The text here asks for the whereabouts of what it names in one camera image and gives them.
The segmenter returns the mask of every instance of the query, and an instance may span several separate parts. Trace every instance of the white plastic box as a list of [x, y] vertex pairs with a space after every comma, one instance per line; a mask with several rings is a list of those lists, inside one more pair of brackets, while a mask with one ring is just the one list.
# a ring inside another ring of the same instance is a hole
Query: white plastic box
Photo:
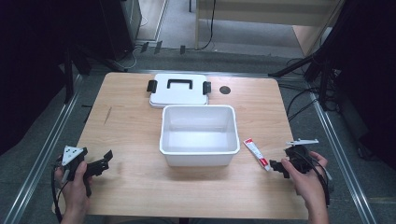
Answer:
[[168, 165], [228, 165], [239, 148], [231, 106], [168, 105], [163, 109], [160, 151]]

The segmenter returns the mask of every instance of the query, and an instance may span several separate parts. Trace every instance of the toothpaste tube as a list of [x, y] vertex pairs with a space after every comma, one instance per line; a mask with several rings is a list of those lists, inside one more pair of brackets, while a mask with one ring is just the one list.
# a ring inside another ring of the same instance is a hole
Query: toothpaste tube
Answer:
[[257, 158], [257, 160], [259, 160], [262, 168], [264, 168], [266, 171], [269, 171], [270, 166], [268, 165], [268, 161], [260, 153], [259, 149], [256, 147], [256, 144], [254, 144], [253, 140], [251, 138], [249, 138], [244, 141], [244, 144], [254, 154], [254, 156]]

